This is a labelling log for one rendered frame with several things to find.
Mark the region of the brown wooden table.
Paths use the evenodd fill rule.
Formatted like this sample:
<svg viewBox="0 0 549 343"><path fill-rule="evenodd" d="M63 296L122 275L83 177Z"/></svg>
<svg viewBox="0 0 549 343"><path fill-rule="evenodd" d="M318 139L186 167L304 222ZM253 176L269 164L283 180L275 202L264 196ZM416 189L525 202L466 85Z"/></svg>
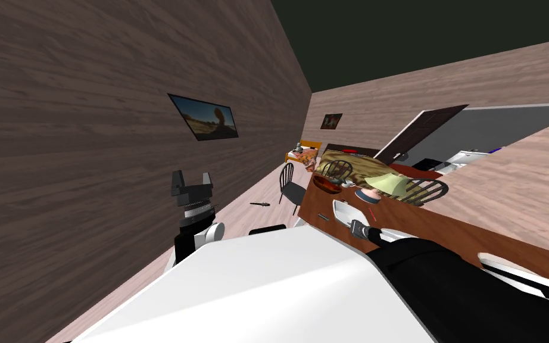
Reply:
<svg viewBox="0 0 549 343"><path fill-rule="evenodd" d="M369 204L355 195L354 188L344 188L340 194L331 195L309 182L298 216L361 252L376 249L375 244L353 237L349 228L335 220L332 210L335 199L345 200L360 210L371 226L395 229L437 242L478 267L481 266L478 254L486 252L549 278L549 250L395 199L383 198L378 204ZM375 222L369 208L377 219ZM318 214L325 215L329 221L321 219Z"/></svg>

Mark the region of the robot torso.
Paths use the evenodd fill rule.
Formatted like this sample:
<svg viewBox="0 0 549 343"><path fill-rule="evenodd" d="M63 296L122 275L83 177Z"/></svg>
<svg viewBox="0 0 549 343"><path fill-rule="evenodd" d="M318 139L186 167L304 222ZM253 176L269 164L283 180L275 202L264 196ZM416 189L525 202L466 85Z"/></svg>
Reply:
<svg viewBox="0 0 549 343"><path fill-rule="evenodd" d="M311 226L212 242L73 343L436 343L367 255Z"/></svg>

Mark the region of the dark red bowl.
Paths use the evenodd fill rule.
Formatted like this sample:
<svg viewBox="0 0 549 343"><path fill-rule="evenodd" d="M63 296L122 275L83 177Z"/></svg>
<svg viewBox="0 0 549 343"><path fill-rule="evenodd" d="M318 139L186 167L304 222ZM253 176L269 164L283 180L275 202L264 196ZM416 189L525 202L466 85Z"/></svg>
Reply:
<svg viewBox="0 0 549 343"><path fill-rule="evenodd" d="M331 177L326 177L315 173L312 176L312 182L318 189L328 194L335 195L342 192L342 179L333 179Z"/></svg>

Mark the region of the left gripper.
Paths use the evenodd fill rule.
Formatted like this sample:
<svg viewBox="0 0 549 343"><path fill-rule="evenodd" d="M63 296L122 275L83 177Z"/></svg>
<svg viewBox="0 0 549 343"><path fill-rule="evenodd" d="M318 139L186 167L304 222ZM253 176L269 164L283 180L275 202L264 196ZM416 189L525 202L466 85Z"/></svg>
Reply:
<svg viewBox="0 0 549 343"><path fill-rule="evenodd" d="M213 196L213 183L209 172L202 174L202 185L185 186L183 172L171 173L171 195L177 197L178 206L187 206L206 201Z"/></svg>

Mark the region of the white appliance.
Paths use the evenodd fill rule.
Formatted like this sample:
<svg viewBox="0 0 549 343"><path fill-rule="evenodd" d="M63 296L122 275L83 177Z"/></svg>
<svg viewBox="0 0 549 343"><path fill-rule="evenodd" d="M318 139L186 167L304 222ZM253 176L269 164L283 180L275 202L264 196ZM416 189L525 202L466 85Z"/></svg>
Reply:
<svg viewBox="0 0 549 343"><path fill-rule="evenodd" d="M445 161L444 166L436 170L436 172L445 175L480 160L487 155L489 155L489 153L478 152L476 149L471 149L470 151L459 151L457 154Z"/></svg>

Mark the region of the pale green cloth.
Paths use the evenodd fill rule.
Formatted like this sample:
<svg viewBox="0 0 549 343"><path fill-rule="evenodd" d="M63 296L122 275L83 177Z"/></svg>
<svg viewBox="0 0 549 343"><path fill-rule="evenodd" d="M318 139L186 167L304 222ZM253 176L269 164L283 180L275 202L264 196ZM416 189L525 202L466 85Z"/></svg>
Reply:
<svg viewBox="0 0 549 343"><path fill-rule="evenodd" d="M376 191L392 197L404 196L410 179L404 175L387 173L381 176L366 177L364 181Z"/></svg>

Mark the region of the large landscape wall picture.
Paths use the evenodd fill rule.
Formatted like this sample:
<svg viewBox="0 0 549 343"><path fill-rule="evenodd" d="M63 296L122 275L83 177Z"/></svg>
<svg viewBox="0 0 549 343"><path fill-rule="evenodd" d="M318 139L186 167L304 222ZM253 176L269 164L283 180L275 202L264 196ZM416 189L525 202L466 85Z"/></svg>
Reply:
<svg viewBox="0 0 549 343"><path fill-rule="evenodd" d="M239 138L230 107L170 93L167 96L191 129L196 140Z"/></svg>

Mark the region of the black spindle-back chair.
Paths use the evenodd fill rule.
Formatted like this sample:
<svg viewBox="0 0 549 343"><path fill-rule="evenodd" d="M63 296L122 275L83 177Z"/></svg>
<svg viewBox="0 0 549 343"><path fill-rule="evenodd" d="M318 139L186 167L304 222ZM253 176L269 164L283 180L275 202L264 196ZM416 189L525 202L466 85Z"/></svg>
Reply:
<svg viewBox="0 0 549 343"><path fill-rule="evenodd" d="M429 201L443 197L449 191L447 183L436 179L411 178L407 179L405 192L395 199L417 207Z"/></svg>
<svg viewBox="0 0 549 343"><path fill-rule="evenodd" d="M321 175L328 177L334 185L342 185L352 172L351 163L345 160L333 160L325 164Z"/></svg>
<svg viewBox="0 0 549 343"><path fill-rule="evenodd" d="M279 187L281 196L279 198L279 203L283 197L289 199L294 205L293 215L295 215L298 207L301 205L306 189L297 183L292 181L294 173L294 165L292 163L286 163L281 170L279 176Z"/></svg>

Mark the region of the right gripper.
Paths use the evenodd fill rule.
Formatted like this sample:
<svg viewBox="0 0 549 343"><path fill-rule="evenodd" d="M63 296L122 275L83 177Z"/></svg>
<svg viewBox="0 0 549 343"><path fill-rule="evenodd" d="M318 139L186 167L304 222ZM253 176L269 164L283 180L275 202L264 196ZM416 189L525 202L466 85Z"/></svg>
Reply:
<svg viewBox="0 0 549 343"><path fill-rule="evenodd" d="M350 232L352 236L362 240L369 240L369 234L371 229L372 227L367 226L360 221L352 221L350 224Z"/></svg>

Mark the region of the white dish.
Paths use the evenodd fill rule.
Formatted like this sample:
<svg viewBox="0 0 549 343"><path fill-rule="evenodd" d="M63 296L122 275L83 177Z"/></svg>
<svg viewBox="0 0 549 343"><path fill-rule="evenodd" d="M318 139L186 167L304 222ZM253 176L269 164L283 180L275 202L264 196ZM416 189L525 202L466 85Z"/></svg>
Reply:
<svg viewBox="0 0 549 343"><path fill-rule="evenodd" d="M366 216L360 210L345 202L333 200L332 208L336 220L342 223L347 228L351 227L351 224L354 220L358 220L362 225L369 225Z"/></svg>

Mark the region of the bed with patterned cover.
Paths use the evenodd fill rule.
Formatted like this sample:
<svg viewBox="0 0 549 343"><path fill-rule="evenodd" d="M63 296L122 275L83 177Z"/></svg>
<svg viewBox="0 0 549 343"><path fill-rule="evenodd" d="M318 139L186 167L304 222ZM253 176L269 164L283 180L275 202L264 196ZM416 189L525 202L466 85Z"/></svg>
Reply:
<svg viewBox="0 0 549 343"><path fill-rule="evenodd" d="M408 178L437 179L442 177L442 174L437 171L422 171L411 166L395 163L389 166L384 165L373 157L377 153L378 150L376 149L327 144L315 172L321 173L324 171L326 164L331 161L344 160L349 162L353 168L352 173L348 178L357 186L366 189L370 189L371 187L364 181L365 178L378 177L388 173L398 173Z"/></svg>

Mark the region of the yellow side table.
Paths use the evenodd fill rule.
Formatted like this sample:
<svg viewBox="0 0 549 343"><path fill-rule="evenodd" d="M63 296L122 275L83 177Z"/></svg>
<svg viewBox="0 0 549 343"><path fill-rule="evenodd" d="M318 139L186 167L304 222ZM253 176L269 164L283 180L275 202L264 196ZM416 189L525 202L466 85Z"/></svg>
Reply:
<svg viewBox="0 0 549 343"><path fill-rule="evenodd" d="M285 163L297 161L305 165L307 170L313 170L321 145L322 142L300 140L296 148L285 155Z"/></svg>

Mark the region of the pink and blue round object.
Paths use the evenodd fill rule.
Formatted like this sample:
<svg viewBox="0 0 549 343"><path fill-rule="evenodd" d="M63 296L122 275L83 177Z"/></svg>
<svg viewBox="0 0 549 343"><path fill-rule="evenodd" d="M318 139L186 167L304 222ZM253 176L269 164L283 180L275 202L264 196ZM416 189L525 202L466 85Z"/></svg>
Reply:
<svg viewBox="0 0 549 343"><path fill-rule="evenodd" d="M355 195L361 200L370 204L377 204L382 198L380 193L376 189L357 188L355 190Z"/></svg>

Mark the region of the dark brown door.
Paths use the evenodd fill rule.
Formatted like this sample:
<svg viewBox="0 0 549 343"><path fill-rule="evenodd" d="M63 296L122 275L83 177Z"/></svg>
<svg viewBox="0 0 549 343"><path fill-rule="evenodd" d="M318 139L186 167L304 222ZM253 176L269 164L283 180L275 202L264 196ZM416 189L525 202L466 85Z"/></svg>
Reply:
<svg viewBox="0 0 549 343"><path fill-rule="evenodd" d="M422 111L397 133L396 137L388 142L374 158L386 166L391 165L467 106L468 104L463 104Z"/></svg>

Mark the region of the small red wall picture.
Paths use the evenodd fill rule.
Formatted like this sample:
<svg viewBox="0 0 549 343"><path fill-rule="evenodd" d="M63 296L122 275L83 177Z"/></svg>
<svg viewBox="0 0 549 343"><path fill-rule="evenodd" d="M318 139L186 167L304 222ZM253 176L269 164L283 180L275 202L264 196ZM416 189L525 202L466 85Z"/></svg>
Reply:
<svg viewBox="0 0 549 343"><path fill-rule="evenodd" d="M336 129L340 119L342 118L342 113L335 114L326 114L322 121L321 129L322 130L334 130Z"/></svg>

